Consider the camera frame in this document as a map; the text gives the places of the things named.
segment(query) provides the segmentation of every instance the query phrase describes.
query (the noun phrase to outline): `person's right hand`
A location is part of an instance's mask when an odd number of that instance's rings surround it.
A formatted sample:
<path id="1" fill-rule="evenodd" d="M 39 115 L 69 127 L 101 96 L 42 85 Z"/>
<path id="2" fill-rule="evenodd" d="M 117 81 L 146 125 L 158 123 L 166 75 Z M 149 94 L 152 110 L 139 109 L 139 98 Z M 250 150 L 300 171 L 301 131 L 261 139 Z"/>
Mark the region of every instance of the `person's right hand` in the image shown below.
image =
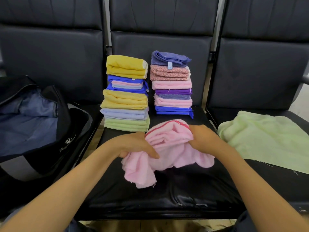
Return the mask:
<path id="1" fill-rule="evenodd" d="M 224 148 L 230 147 L 205 125 L 189 125 L 194 139 L 189 144 L 198 151 L 217 157 Z"/>

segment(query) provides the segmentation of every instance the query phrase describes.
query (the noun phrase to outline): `yellow towel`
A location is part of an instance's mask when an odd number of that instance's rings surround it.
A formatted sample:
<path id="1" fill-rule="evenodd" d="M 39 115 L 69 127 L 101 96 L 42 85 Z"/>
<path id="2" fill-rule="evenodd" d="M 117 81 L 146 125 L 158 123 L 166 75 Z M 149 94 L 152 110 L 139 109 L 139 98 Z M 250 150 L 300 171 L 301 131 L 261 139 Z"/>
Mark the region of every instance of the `yellow towel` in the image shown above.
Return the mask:
<path id="1" fill-rule="evenodd" d="M 143 110 L 148 107 L 148 98 L 145 94 L 104 89 L 103 95 L 101 108 Z"/>
<path id="2" fill-rule="evenodd" d="M 106 60 L 106 73 L 127 78 L 145 79 L 148 63 L 140 58 L 123 55 L 109 55 Z"/>

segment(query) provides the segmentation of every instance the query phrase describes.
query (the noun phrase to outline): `light green towel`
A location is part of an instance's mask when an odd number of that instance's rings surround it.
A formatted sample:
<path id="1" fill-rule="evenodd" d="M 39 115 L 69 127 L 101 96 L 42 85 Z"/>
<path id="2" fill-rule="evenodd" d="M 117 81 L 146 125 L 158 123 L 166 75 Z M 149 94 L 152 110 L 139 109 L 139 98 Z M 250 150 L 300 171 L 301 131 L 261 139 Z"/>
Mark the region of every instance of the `light green towel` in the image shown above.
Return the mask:
<path id="1" fill-rule="evenodd" d="M 287 117 L 240 111 L 218 134 L 244 159 L 309 174 L 309 136 Z"/>
<path id="2" fill-rule="evenodd" d="M 110 129 L 118 129 L 129 132 L 147 132 L 149 129 L 149 116 L 146 120 L 120 120 L 114 118 L 106 118 L 104 126 Z"/>

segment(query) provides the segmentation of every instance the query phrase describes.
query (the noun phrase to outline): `black leather seat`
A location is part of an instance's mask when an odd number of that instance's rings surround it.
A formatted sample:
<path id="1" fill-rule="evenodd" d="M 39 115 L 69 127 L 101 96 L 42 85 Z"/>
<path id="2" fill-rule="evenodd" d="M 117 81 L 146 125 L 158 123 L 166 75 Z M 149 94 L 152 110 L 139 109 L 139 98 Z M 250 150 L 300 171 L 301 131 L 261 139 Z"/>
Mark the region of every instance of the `black leather seat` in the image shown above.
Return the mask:
<path id="1" fill-rule="evenodd" d="M 89 131 L 51 176 L 12 189 L 10 197 L 1 195 L 7 200 L 1 203 L 0 217 L 70 171 L 102 120 L 99 105 L 106 69 L 101 4 L 102 0 L 0 0 L 0 49 L 6 73 L 28 75 L 41 87 L 56 85 L 93 118 Z"/>
<path id="2" fill-rule="evenodd" d="M 309 0 L 228 0 L 206 110 L 216 126 L 240 110 L 286 116 L 309 60 Z M 309 175 L 246 160 L 300 212 L 309 210 Z"/>
<path id="3" fill-rule="evenodd" d="M 150 127 L 171 119 L 213 128 L 201 108 L 218 0 L 110 0 L 113 54 L 151 62 L 154 50 L 186 55 L 193 84 L 194 119 L 156 115 L 149 92 Z M 99 145 L 128 132 L 105 129 Z M 78 220 L 237 218 L 241 198 L 223 165 L 196 164 L 156 171 L 154 187 L 137 189 L 116 159 L 75 215 Z"/>

